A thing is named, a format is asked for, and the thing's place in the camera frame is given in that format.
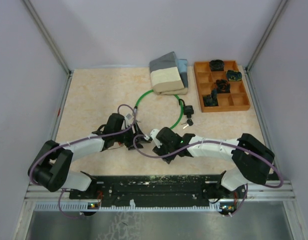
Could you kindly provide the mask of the green cable lock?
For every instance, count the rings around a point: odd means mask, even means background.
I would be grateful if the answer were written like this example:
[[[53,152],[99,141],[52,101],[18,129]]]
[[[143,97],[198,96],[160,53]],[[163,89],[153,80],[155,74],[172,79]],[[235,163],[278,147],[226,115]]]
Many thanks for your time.
[[[141,102],[147,95],[149,95],[149,94],[151,94],[151,93],[153,93],[153,92],[154,92],[154,90],[151,89],[151,90],[148,90],[148,91],[146,91],[145,93],[143,93],[143,94],[138,98],[138,100],[136,101],[136,104],[134,105],[134,109],[138,109],[140,102]],[[183,117],[183,114],[184,114],[184,111],[183,111],[184,103],[181,102],[182,99],[181,99],[177,94],[174,94],[173,96],[174,96],[174,97],[177,99],[177,101],[178,101],[178,106],[179,106],[179,109],[180,109],[180,113],[179,113],[179,116],[178,116],[177,120],[175,121],[175,123],[174,123],[173,125],[170,126],[170,129],[174,129],[174,128],[180,123],[180,121],[181,121],[181,119],[182,119],[182,117]]]

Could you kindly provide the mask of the black-headed key bunch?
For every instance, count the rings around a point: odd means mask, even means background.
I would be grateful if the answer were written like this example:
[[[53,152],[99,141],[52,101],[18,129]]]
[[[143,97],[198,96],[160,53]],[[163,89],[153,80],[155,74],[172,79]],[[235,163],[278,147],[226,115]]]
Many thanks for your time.
[[[192,121],[192,115],[188,114],[188,115],[186,115],[186,118],[187,118],[186,122],[184,122],[182,124],[183,125],[182,129],[190,127],[190,126],[192,126],[194,124],[193,121]]]

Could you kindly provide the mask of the black Kaijing padlock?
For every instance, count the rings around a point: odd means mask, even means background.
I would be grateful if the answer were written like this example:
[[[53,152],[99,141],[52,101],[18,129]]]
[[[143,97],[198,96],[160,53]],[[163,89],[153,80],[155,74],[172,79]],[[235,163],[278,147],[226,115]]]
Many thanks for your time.
[[[183,99],[179,99],[178,100],[179,105],[182,106],[182,110],[183,110],[183,114],[187,117],[187,118],[191,118],[192,115],[194,114],[194,109],[192,105],[186,105]]]

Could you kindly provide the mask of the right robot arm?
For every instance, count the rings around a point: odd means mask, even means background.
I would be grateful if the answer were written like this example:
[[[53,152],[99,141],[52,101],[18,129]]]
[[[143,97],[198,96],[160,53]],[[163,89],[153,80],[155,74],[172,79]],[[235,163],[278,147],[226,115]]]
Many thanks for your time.
[[[263,162],[273,163],[274,153],[251,134],[244,133],[237,139],[210,139],[193,133],[183,136],[164,127],[154,129],[150,137],[155,143],[153,152],[170,163],[176,156],[211,157],[233,162],[235,167],[222,174],[217,192],[228,198],[234,191],[249,182],[265,185],[271,167]]]

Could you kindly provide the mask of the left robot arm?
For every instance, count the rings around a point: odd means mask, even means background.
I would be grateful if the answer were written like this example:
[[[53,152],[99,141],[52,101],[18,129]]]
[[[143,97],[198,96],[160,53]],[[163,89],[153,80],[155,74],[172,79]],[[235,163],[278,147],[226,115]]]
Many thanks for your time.
[[[113,113],[106,124],[85,138],[59,144],[46,141],[29,167],[30,181],[50,192],[60,189],[78,190],[87,198],[97,195],[98,186],[87,173],[70,171],[71,164],[90,154],[100,153],[122,144],[133,133],[132,117]]]

